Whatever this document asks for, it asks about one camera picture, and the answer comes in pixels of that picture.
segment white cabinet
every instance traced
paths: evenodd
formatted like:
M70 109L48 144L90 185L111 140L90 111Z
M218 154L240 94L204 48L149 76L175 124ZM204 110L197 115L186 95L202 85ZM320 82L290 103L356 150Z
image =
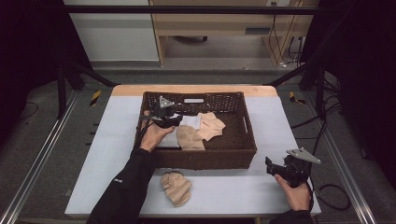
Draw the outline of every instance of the white cabinet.
M64 0L66 5L147 6L147 0ZM149 14L71 14L92 62L159 61Z

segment beige cloth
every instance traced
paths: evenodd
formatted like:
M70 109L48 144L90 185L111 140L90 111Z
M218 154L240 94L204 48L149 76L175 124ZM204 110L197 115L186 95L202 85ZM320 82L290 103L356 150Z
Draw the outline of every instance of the beige cloth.
M220 119L217 119L214 113L199 113L198 116L201 117L201 129L198 134L202 139L209 141L214 136L222 135L225 124Z
M181 173L171 172L163 175L161 179L166 196L175 207L180 207L191 197L191 182Z
M177 127L177 141L182 150L205 150L201 136L188 125Z

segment cable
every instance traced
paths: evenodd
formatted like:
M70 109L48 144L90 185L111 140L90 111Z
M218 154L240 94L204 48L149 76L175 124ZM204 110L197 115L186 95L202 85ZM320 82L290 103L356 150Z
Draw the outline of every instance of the cable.
M296 52L290 52L290 48L291 48L291 45L293 44L293 42L294 42L294 36L291 38L291 41L290 41L290 44L289 44L289 48L288 48L288 54L289 54L289 57L290 58L295 58L295 57L292 57L290 54L291 53L296 53Z
M318 215L314 216L314 218L315 218L315 222L316 222L317 224L319 224Z
M333 208L333 209L338 210L338 211L346 211L351 205L351 202L350 202L349 196L347 195L347 192L344 189L342 189L341 187L339 187L337 185L334 185L334 184L325 184L325 185L323 185L322 187L319 188L319 192L321 192L323 189L326 189L328 187L337 188L337 189L341 190L341 192L343 192L346 195L346 198L347 198L346 206L345 207L336 207L336 206L326 202L320 196L318 197L318 199L321 202L323 202L324 204L328 205L330 208Z
M328 102L330 99L334 98L334 97L337 98L338 95L329 96L329 97L324 101L325 104L327 104L327 102ZM337 108L338 105L340 105L340 103L335 103L334 105L332 105L332 106L330 106L329 108L327 108L327 109L325 110L325 111L326 111L326 114L331 114L331 113L332 113L332 110L335 109L335 108ZM300 124L296 124L296 125L290 126L290 128L291 128L291 129L299 128L299 127L301 127L301 126L304 126L305 124L308 124L308 123L314 121L314 120L317 119L318 117L319 117L319 116L315 116L315 117L313 117L312 119L306 120L306 121L304 121L304 122L302 122L302 123L300 123Z
M33 114L35 114L35 112L37 112L37 110L38 110L38 104L36 104L36 103L33 103L33 102L27 102L26 103L27 105L35 105L35 111L33 111L30 115L28 115L28 116L26 116L26 117L23 117L23 118L21 118L20 120L23 120L23 119L28 119L28 118L30 118L30 117L32 117L33 116Z
M296 137L295 139L302 139L302 140L310 140L310 139L317 139L317 137Z
M136 141L134 142L134 148L140 147L140 145L142 143L143 136L145 135L147 129L149 128L150 125L152 125L154 123L154 122L152 122L152 123L149 123L149 122L152 119L151 111L153 110L153 108L156 104L157 103L154 102L154 104L151 105L149 112L148 112L148 116L145 116L145 118L147 119L146 125L144 128L142 128L139 135L136 137Z
M326 128L327 128L327 121L324 120L323 123L322 123L322 126L321 126L321 128L320 128L317 141L315 142L314 150L312 151L312 155L313 155L313 156L315 156L315 153L317 152L319 139L320 139L320 137L323 135L323 133L324 133L324 131L326 130Z
M276 7L276 3L275 3L275 2L274 2L274 3L271 3L271 6ZM287 32L286 35L288 35L289 32L290 32L290 28L291 28L292 22L294 21L294 17L295 17L295 15L293 15L293 19L291 20L291 23L290 23L290 26L289 26L289 30L288 30L288 32ZM271 45L271 35L272 35L272 32L274 31L275 38L276 38L276 43L277 43L278 50L279 50L280 59L282 59L286 64L288 64L288 63L293 63L293 62L289 62L289 61L285 60L285 59L283 58L283 56L282 56L281 47L280 47L279 40L278 40L277 34L276 34L275 22L276 22L276 14L274 14L273 25L272 25L272 29L271 29L271 32L270 32L270 35L269 35L269 38L268 38L268 44L269 44L269 46L270 46L270 50L272 51L272 53L273 53L273 55L274 55L274 58L275 58L276 63L277 63L277 64L281 64L281 63L279 63L279 61L277 60L277 57L275 57L275 52L274 52L274 50L273 50L273 48L272 48L272 45Z
M300 46L298 48L298 66L301 66L301 54L303 52L303 38L302 37L298 37L298 39L300 40Z

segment wicker basket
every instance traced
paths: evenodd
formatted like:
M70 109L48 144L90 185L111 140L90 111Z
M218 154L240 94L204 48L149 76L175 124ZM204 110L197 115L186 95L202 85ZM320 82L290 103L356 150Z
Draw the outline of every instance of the wicker basket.
M175 102L176 113L195 116L199 112L213 112L226 127L223 135L210 141L203 140L205 151L183 151L180 147L157 147L153 156L158 168L192 170L247 169L257 148L242 92L171 93L146 91L141 114L162 96ZM204 100L202 103L185 103L186 99ZM136 136L140 132L139 120Z

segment table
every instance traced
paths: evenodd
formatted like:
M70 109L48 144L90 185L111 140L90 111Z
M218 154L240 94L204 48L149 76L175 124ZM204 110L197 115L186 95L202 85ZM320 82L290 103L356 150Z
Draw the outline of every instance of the table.
M166 198L161 177L169 169L156 169L148 184L141 217L268 217L287 211L282 189L264 163L268 156L283 164L286 149L297 148L282 104L273 87L198 85L121 85L114 88L81 169L65 213L87 217L112 178L128 161L134 143L144 91L242 91L253 127L257 153L249 169L182 170L192 183L191 198L175 208ZM312 214L320 213L318 202Z

